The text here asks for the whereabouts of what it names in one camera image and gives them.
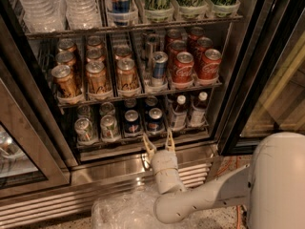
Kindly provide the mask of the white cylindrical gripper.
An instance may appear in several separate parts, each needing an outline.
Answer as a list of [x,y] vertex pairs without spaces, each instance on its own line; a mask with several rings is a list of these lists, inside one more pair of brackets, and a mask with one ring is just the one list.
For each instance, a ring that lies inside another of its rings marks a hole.
[[152,159],[152,172],[157,185],[158,193],[168,194],[174,192],[185,192],[186,187],[183,184],[178,173],[177,157],[175,154],[175,144],[171,130],[167,132],[165,149],[156,151],[156,147],[150,142],[148,136],[143,134],[143,142],[149,159]]

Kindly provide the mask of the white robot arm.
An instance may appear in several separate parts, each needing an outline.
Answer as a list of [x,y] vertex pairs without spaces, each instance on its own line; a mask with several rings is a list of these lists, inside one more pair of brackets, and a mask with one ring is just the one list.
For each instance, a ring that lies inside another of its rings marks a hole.
[[244,205],[249,229],[305,229],[305,135],[277,133],[265,137],[252,161],[195,189],[178,174],[173,135],[158,151],[143,137],[160,197],[156,218],[176,223],[202,210]]

